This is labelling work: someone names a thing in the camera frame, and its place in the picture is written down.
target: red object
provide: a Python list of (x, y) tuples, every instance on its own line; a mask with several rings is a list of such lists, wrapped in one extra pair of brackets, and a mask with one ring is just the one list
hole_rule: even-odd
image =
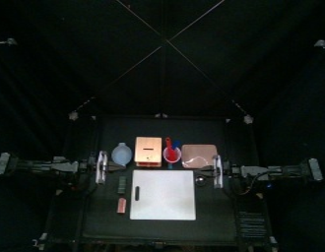
[(170, 138), (169, 137), (165, 138), (165, 142), (166, 142), (168, 160), (173, 161), (173, 160), (176, 160), (176, 151), (172, 149), (172, 143), (170, 143)]
[(118, 198), (117, 213), (123, 214), (125, 198)]

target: cable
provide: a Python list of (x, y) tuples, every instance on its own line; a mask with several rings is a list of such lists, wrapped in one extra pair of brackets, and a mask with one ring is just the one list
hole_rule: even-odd
[(248, 194), (249, 193), (249, 191), (252, 190), (252, 187), (253, 187), (253, 183), (256, 182), (256, 180), (259, 179), (259, 177), (261, 177), (263, 175), (267, 175), (267, 174), (271, 174), (271, 173), (280, 173), (279, 171), (264, 171), (264, 172), (261, 172), (261, 173), (259, 173), (253, 178), (252, 178), (252, 180), (251, 180), (251, 185), (248, 186), (248, 189), (243, 192), (243, 193), (236, 193), (234, 191), (233, 191), (233, 193), (234, 194), (237, 194), (237, 195), (245, 195), (245, 194)]

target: cardboard box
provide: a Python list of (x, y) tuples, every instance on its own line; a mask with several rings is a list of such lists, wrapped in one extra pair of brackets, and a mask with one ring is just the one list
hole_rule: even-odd
[(140, 167), (161, 166), (161, 138), (136, 137), (134, 162)]

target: white board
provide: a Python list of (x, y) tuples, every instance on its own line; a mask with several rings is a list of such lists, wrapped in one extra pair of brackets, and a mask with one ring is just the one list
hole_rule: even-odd
[(130, 190), (132, 220), (196, 219), (190, 170), (134, 170)]

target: white object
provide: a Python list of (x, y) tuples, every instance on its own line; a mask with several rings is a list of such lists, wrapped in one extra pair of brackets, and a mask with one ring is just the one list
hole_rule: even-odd
[(118, 146), (114, 148), (111, 152), (113, 162), (125, 166), (132, 158), (130, 148), (125, 145), (125, 143), (118, 143)]
[(243, 117), (243, 121), (244, 121), (245, 124), (252, 124), (253, 118), (247, 114), (247, 115)]
[(193, 172), (134, 170), (129, 218), (193, 221), (196, 219)]

